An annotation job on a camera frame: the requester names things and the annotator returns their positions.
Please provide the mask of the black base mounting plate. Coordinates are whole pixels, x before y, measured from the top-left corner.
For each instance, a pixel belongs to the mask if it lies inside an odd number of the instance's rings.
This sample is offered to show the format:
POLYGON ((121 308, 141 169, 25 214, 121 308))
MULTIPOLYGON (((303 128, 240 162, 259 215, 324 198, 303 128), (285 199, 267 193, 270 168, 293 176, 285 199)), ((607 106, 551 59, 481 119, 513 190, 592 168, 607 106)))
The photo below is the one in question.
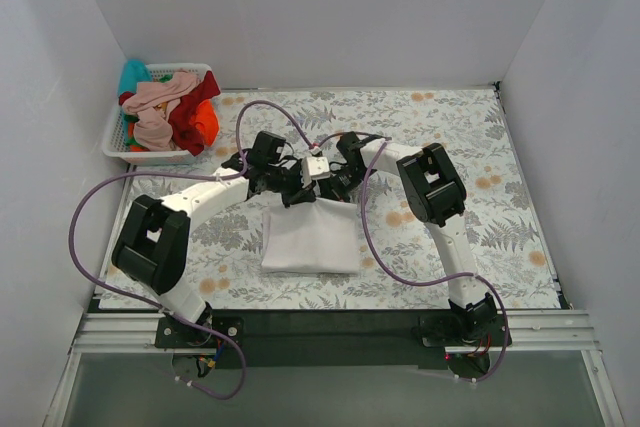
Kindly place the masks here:
POLYGON ((450 310, 216 310, 211 329, 234 347, 218 365, 352 367, 412 365, 443 370, 445 351, 510 344, 503 317, 467 328, 450 310), (242 351, 237 353, 235 347, 242 351))

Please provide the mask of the teal t shirt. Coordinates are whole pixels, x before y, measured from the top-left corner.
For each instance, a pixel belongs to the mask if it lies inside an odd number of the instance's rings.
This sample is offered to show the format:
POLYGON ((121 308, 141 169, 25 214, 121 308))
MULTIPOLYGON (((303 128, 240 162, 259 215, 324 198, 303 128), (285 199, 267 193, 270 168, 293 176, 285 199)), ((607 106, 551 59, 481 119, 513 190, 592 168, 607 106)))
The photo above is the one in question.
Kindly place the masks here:
POLYGON ((138 84, 151 82, 152 76, 146 64, 138 59, 128 60, 121 72, 118 85, 118 103, 120 106, 137 93, 138 84))

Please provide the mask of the white t shirt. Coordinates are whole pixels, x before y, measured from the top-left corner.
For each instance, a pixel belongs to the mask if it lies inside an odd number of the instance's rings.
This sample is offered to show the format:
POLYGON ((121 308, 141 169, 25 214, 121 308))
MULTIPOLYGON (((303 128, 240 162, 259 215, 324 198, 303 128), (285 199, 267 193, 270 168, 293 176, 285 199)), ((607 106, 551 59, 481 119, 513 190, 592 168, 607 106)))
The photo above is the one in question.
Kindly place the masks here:
POLYGON ((359 271, 357 207, 317 199, 263 212, 261 268, 266 273, 341 274, 359 271))

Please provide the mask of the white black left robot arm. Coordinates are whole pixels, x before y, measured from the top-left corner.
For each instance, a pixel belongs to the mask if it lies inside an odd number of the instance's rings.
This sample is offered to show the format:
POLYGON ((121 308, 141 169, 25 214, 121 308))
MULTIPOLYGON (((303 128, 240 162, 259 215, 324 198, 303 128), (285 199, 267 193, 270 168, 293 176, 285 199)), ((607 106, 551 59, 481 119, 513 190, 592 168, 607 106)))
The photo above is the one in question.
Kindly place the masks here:
POLYGON ((223 162, 211 181, 158 199, 141 195, 129 209, 111 261, 143 286, 190 346, 214 344, 213 310, 184 278, 191 232, 263 192, 280 194, 287 207, 315 200, 310 162, 284 156, 285 144, 261 132, 252 148, 223 162))

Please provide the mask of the floral patterned table mat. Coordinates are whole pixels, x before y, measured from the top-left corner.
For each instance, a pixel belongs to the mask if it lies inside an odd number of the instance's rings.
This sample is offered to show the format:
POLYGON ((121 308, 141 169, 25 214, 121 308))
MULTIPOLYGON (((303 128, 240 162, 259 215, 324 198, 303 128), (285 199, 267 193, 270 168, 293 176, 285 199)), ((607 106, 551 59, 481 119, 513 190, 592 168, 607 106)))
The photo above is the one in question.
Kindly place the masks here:
MULTIPOLYGON (((159 167, 125 186, 133 200, 186 188, 193 174, 210 174, 258 132, 285 137, 303 154, 322 142, 336 158, 343 131, 380 134, 413 146, 441 144, 466 190, 466 231, 480 274, 510 309, 559 306, 554 269, 511 146, 495 93, 484 90, 364 90, 224 92, 214 101, 220 134, 194 163, 159 167)), ((266 193, 200 226, 189 242, 189 285, 222 309, 444 308, 445 285, 409 281, 442 276, 436 246, 410 211, 399 178, 376 174, 358 212, 359 271, 355 275, 266 273, 261 269, 262 215, 280 199, 266 193)))

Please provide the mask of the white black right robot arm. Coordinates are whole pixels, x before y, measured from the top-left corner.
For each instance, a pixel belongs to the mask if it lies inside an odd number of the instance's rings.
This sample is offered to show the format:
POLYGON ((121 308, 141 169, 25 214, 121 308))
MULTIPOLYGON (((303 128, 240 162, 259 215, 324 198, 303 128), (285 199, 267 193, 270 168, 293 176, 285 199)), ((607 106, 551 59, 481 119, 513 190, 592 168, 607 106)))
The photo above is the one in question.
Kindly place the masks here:
POLYGON ((464 219, 467 191, 445 148, 439 143, 418 148, 356 132, 336 137, 345 164, 321 183, 321 191, 344 200, 357 186, 367 190, 375 172, 399 177, 412 214, 425 225, 435 243, 445 277, 409 281, 387 266, 383 270, 405 285, 445 283, 450 308, 444 320, 446 329, 433 327, 431 331, 443 340, 456 339, 469 345, 476 341, 482 347, 490 346, 501 301, 478 274, 464 219))

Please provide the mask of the pink t shirt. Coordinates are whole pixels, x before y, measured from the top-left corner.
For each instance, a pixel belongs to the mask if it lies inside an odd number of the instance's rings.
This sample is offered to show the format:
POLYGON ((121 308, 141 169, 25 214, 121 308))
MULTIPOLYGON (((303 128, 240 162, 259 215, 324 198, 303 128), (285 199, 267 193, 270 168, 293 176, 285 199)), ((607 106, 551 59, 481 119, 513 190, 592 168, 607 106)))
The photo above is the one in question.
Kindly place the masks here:
POLYGON ((121 102, 124 114, 137 118, 133 127, 135 141, 149 151, 171 151, 173 127, 169 116, 198 83, 196 74, 185 71, 174 73, 164 83, 139 82, 136 92, 121 102))

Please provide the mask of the aluminium frame rail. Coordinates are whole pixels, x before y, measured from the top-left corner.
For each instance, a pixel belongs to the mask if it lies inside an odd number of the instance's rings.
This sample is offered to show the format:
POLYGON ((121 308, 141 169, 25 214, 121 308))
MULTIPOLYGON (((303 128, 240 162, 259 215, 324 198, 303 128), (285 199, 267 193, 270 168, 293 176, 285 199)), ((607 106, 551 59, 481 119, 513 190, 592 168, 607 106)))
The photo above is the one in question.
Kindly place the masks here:
POLYGON ((74 353, 155 352, 159 313, 85 314, 71 344, 74 353))

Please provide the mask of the red t shirt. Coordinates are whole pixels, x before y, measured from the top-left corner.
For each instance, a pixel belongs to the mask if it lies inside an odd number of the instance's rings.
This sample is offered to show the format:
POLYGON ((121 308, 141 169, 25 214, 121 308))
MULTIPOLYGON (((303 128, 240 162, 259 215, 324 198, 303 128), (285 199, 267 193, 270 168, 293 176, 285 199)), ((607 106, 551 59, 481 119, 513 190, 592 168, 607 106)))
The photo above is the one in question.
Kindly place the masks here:
POLYGON ((212 99, 221 93, 211 71, 205 74, 193 90, 180 98, 179 104, 172 110, 168 122, 173 129, 172 140, 180 150, 186 150, 193 156, 200 155, 206 148, 202 137, 191 125, 197 106, 206 99, 212 99))

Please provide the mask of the orange t shirt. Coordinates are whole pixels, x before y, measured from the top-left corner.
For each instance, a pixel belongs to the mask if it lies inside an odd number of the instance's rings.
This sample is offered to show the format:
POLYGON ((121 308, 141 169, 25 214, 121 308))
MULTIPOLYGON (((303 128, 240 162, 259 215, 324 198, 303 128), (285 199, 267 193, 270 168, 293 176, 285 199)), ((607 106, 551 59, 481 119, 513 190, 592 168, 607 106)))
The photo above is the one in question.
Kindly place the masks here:
POLYGON ((203 100, 196 108, 192 116, 191 125, 196 128, 202 137, 205 147, 211 147, 220 130, 219 120, 213 103, 210 99, 203 100))

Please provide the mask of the green garment in basket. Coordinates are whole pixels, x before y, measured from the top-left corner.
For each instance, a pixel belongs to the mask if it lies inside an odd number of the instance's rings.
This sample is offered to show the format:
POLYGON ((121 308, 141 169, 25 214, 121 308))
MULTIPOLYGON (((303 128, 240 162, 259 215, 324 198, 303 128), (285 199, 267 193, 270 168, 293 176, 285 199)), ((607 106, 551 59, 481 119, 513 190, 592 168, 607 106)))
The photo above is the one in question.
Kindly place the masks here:
POLYGON ((130 116, 124 117, 125 145, 131 152, 146 152, 147 149, 139 144, 134 136, 134 127, 137 120, 130 116))

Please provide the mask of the white plastic laundry basket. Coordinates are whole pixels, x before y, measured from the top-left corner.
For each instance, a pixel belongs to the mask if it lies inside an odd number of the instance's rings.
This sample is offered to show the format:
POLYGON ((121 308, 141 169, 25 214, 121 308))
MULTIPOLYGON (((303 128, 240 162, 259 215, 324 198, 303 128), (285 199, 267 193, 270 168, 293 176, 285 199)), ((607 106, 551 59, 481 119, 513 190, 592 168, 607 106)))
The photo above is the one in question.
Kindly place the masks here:
MULTIPOLYGON (((204 63, 155 63, 146 65, 153 80, 176 71, 186 71, 197 75, 202 81, 211 67, 204 63)), ((186 150, 132 151, 126 144, 124 113, 118 102, 115 102, 105 124, 102 138, 102 152, 105 156, 116 158, 135 166, 158 166, 190 164, 195 157, 186 150)))

